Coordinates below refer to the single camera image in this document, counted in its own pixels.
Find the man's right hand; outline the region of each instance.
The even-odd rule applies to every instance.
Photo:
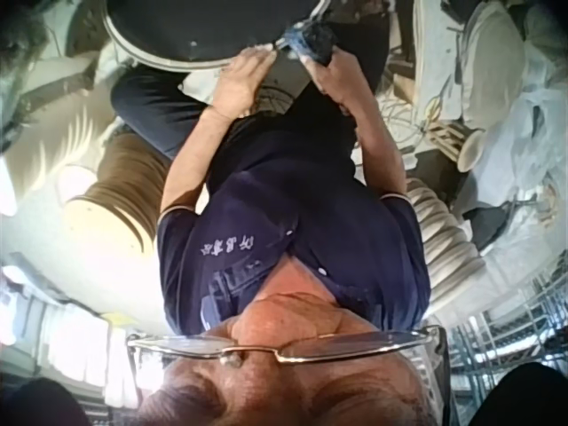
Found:
[[[334,54],[328,67],[301,56],[300,60],[310,73],[319,91],[357,116],[368,108],[376,109],[376,100],[363,75],[361,66],[354,55],[334,47]]]

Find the sleeve trim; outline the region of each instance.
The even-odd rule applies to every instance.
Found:
[[[387,194],[383,195],[379,200],[385,200],[387,198],[399,198],[400,200],[405,200],[405,201],[410,202],[408,197],[406,197],[405,195],[401,195],[399,193],[387,193]]]
[[[192,213],[195,213],[195,211],[187,206],[171,206],[168,207],[167,209],[165,209],[161,214],[160,217],[158,217],[158,224],[172,211],[176,211],[176,210],[187,210],[187,211],[191,211]]]

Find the eyeglasses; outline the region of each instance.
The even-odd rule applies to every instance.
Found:
[[[136,349],[189,359],[219,360],[224,365],[238,368],[243,362],[241,353],[245,351],[272,353],[281,364],[297,365],[379,356],[411,350],[428,343],[435,343],[429,356],[435,355],[445,361],[434,364],[435,368],[441,364],[443,370],[441,374],[436,372],[435,376],[442,377],[439,388],[444,402],[443,417],[449,419],[449,411],[446,413],[450,400],[449,356],[446,331],[442,327],[426,327],[416,331],[377,331],[358,335],[323,335],[293,342],[280,348],[238,345],[230,339],[208,335],[159,338],[140,338],[139,335],[131,335],[127,346],[130,366],[135,373]]]

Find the round metal object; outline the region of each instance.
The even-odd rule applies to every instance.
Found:
[[[245,47],[274,43],[329,0],[106,0],[113,40],[134,59],[173,72],[222,67]]]

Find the dark round lid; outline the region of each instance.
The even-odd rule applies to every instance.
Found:
[[[106,0],[114,30],[134,48],[181,62],[228,59],[272,43],[320,0]]]

